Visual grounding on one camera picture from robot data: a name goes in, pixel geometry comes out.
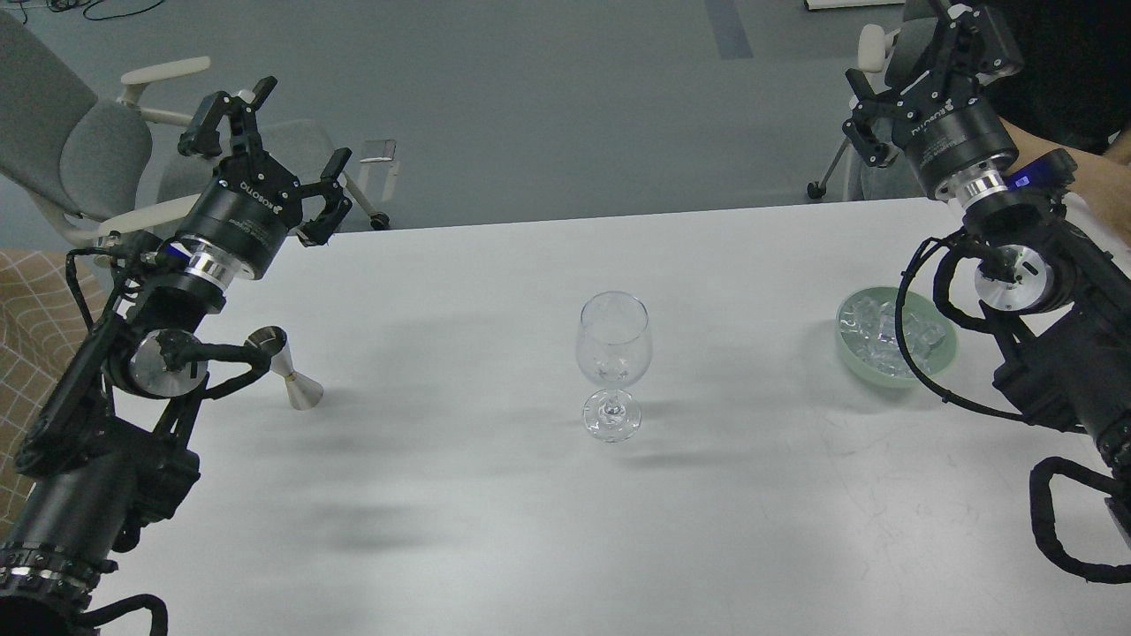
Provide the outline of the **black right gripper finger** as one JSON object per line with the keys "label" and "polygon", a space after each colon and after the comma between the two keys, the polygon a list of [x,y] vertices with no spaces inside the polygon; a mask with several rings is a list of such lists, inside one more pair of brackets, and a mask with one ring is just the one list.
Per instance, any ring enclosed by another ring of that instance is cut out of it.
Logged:
{"label": "black right gripper finger", "polygon": [[[849,68],[845,76],[856,104],[843,124],[843,134],[869,167],[888,167],[893,156],[907,155],[906,144],[901,144],[905,140],[898,134],[901,132],[899,124],[907,114],[901,104],[910,83],[893,84],[878,94],[863,70]],[[890,126],[889,140],[877,137],[877,122]]]}
{"label": "black right gripper finger", "polygon": [[929,45],[926,78],[932,89],[982,89],[1021,72],[1021,48],[1005,15],[988,5],[930,1],[936,32]]}

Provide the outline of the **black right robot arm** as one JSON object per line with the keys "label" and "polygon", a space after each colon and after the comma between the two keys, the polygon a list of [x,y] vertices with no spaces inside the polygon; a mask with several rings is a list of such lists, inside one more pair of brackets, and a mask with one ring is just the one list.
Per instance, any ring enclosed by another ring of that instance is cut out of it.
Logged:
{"label": "black right robot arm", "polygon": [[860,198],[924,196],[961,213],[903,274],[903,303],[940,253],[936,309],[993,338],[993,386],[1030,426],[1087,435],[1105,466],[1047,458],[1029,476],[1035,544],[1088,582],[1126,564],[1074,558],[1051,480],[1105,496],[1128,536],[1128,8],[1116,1],[907,1],[869,26],[843,124]]}

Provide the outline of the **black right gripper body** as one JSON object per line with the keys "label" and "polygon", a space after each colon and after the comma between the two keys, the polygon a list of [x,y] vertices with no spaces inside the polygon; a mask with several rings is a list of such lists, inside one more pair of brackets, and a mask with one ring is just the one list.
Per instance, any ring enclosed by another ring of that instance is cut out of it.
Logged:
{"label": "black right gripper body", "polygon": [[926,70],[899,92],[892,141],[934,201],[956,197],[958,174],[1004,170],[1019,157],[977,78],[957,72]]}

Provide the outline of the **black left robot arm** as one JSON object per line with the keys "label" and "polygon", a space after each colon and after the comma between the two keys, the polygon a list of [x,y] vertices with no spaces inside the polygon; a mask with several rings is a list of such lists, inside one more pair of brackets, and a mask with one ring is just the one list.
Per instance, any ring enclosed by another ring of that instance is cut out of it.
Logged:
{"label": "black left robot arm", "polygon": [[285,239],[327,243],[352,208],[342,186],[351,156],[336,149],[311,184],[271,157],[257,114],[276,78],[250,96],[202,100],[178,151],[218,158],[209,184],[172,237],[110,230],[67,256],[109,259],[114,285],[16,454],[34,481],[3,542],[5,635],[95,635],[137,610],[167,633],[167,608],[137,594],[100,609],[90,598],[110,555],[137,547],[201,476],[187,444],[206,401],[258,383],[271,356],[259,344],[210,344],[195,330],[219,313],[231,282],[262,278]]}

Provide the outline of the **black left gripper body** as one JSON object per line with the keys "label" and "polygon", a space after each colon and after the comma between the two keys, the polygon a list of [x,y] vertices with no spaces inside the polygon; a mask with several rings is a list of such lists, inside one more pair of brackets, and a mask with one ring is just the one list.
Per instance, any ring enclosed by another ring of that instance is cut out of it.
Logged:
{"label": "black left gripper body", "polygon": [[239,263],[239,277],[260,280],[300,220],[297,178],[268,154],[219,161],[209,184],[175,231],[191,248],[207,244]]}

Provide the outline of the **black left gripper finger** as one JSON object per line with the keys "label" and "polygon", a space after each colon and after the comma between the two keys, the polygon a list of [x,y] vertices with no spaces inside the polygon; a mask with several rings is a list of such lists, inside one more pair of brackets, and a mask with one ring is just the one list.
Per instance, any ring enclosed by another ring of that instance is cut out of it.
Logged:
{"label": "black left gripper finger", "polygon": [[326,246],[347,217],[353,201],[345,194],[339,178],[351,156],[349,148],[337,148],[323,165],[323,172],[316,184],[299,186],[296,194],[303,201],[310,198],[323,199],[322,212],[316,218],[307,220],[297,226],[296,237],[300,244],[307,248]]}
{"label": "black left gripper finger", "polygon": [[218,91],[201,101],[185,132],[178,140],[178,153],[182,156],[219,157],[224,151],[221,144],[219,126],[227,120],[230,143],[235,154],[254,154],[264,151],[262,136],[257,124],[257,112],[262,108],[277,78],[265,77],[251,91],[249,98]]}

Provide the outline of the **person forearm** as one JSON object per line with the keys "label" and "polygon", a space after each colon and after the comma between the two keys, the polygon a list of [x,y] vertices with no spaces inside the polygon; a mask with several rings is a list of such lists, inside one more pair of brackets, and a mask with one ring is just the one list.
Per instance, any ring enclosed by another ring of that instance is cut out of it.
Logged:
{"label": "person forearm", "polygon": [[1050,152],[1063,149],[1074,161],[1074,182],[1069,186],[1078,194],[1091,216],[1128,246],[1130,241],[1130,129],[1124,126],[1108,148],[1097,155],[1077,148],[1067,148],[1057,141],[1043,140],[1025,132],[1017,124],[1001,120],[1005,132],[1013,138],[1019,165],[1027,165]]}

